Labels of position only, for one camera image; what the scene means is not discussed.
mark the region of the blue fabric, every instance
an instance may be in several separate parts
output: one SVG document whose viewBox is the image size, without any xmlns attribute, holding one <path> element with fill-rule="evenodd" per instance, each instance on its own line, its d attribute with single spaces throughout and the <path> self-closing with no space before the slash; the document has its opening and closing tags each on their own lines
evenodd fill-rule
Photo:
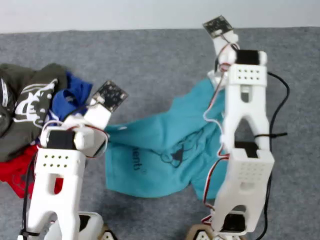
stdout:
<svg viewBox="0 0 320 240">
<path fill-rule="evenodd" d="M 135 197 L 154 198 L 181 191 L 190 183 L 202 198 L 207 174 L 217 161 L 220 129 L 206 122 L 214 88 L 200 81 L 187 95 L 176 97 L 169 111 L 132 123 L 106 128 L 106 187 Z M 224 91 L 208 113 L 222 121 Z M 214 198 L 224 181 L 226 162 L 216 167 L 208 198 Z"/>
<path fill-rule="evenodd" d="M 83 106 L 92 89 L 92 84 L 74 76 L 71 72 L 66 72 L 68 85 L 67 89 L 58 91 L 52 100 L 51 111 L 59 120 L 63 120 L 70 112 Z"/>
</svg>

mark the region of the white wall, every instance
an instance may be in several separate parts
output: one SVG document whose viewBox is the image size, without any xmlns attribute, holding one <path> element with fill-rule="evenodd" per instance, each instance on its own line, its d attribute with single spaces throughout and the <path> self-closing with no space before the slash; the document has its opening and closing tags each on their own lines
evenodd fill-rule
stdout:
<svg viewBox="0 0 320 240">
<path fill-rule="evenodd" d="M 320 0 L 0 0 L 0 33 L 184 29 L 224 15 L 236 28 L 320 27 Z"/>
</svg>

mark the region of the circuit board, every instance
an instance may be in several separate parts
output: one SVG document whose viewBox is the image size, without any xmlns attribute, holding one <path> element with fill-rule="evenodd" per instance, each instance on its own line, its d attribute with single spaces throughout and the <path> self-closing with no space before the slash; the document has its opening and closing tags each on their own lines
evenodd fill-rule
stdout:
<svg viewBox="0 0 320 240">
<path fill-rule="evenodd" d="M 127 97 L 128 94 L 125 91 L 113 81 L 108 80 L 96 91 L 92 98 L 113 113 Z"/>
<path fill-rule="evenodd" d="M 205 22 L 203 27 L 213 39 L 233 29 L 233 27 L 222 15 Z"/>
</svg>

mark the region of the red fabric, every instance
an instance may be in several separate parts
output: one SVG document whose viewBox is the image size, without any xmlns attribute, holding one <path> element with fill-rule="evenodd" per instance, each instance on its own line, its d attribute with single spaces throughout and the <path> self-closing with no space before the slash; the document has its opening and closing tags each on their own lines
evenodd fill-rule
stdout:
<svg viewBox="0 0 320 240">
<path fill-rule="evenodd" d="M 0 181 L 7 182 L 19 198 L 25 195 L 25 178 L 28 170 L 28 165 L 32 160 L 33 155 L 37 152 L 37 146 L 27 147 L 22 155 L 12 159 L 8 162 L 0 162 Z M 54 187 L 54 193 L 61 191 L 63 185 L 63 178 L 57 178 Z M 30 183 L 28 193 L 30 198 L 34 189 L 34 183 Z"/>
</svg>

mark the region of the teal fabric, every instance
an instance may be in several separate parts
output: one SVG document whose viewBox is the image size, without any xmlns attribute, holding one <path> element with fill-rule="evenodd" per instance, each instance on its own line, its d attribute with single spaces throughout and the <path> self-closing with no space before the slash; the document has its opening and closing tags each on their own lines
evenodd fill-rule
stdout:
<svg viewBox="0 0 320 240">
<path fill-rule="evenodd" d="M 208 78 L 182 97 L 167 112 L 106 128 L 106 186 L 135 197 L 166 196 L 193 185 L 202 198 L 207 174 L 217 161 L 220 129 L 203 119 L 214 88 Z M 225 93 L 221 91 L 208 113 L 222 121 Z M 226 162 L 216 167 L 208 198 L 214 198 L 224 181 Z"/>
</svg>

